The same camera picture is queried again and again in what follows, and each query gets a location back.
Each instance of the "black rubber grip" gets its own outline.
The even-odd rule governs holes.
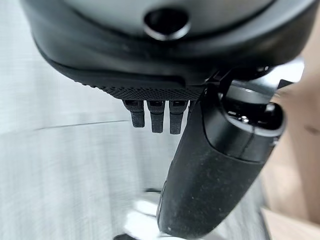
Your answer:
[[[162,190],[159,229],[184,239],[210,233],[238,204],[264,164],[239,160],[213,148],[197,103]]]

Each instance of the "black plastic tab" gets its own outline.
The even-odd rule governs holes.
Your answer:
[[[132,125],[134,128],[145,127],[144,101],[123,100],[126,109],[131,113]]]
[[[165,105],[166,101],[147,101],[153,133],[161,134],[164,131]]]
[[[181,123],[188,101],[169,101],[170,108],[170,133],[178,135],[181,133]]]

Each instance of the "gray fabric surface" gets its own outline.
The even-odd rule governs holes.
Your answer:
[[[120,100],[40,57],[18,0],[0,1],[0,239],[111,240],[145,188],[161,188],[180,136],[134,129]],[[257,182],[216,230],[263,240]]]

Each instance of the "circular hole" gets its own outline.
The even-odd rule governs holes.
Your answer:
[[[144,17],[146,34],[156,40],[177,40],[185,36],[189,29],[188,14],[181,9],[161,8]]]

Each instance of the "black device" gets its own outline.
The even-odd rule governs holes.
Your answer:
[[[237,205],[281,137],[270,102],[301,77],[319,0],[21,0],[63,75],[123,100],[134,127],[188,121],[164,184],[161,231],[196,239]]]

